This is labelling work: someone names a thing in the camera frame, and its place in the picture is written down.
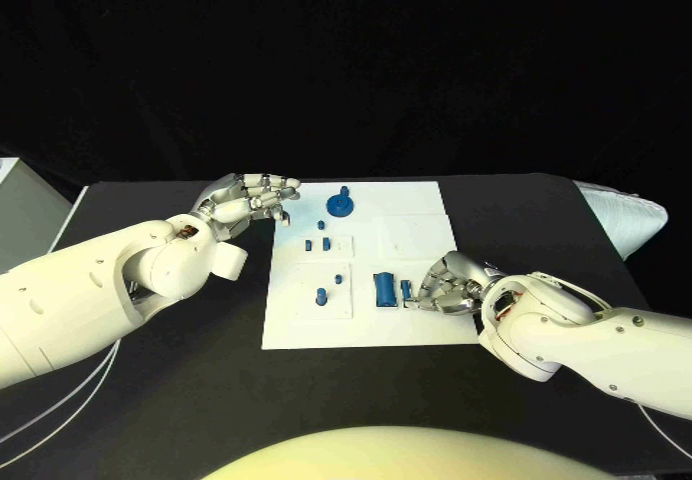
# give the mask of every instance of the small blue piece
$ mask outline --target small blue piece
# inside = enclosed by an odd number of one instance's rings
[[[411,280],[401,281],[401,299],[405,300],[407,298],[411,298]]]
[[[317,299],[314,300],[314,303],[317,303],[320,307],[327,304],[327,291],[323,288],[317,289]]]
[[[375,274],[374,277],[376,305],[378,307],[395,307],[397,295],[394,294],[394,275],[389,272],[382,272]]]
[[[327,200],[327,212],[333,217],[346,217],[353,211],[353,200],[349,197],[349,187],[342,187],[342,192]]]

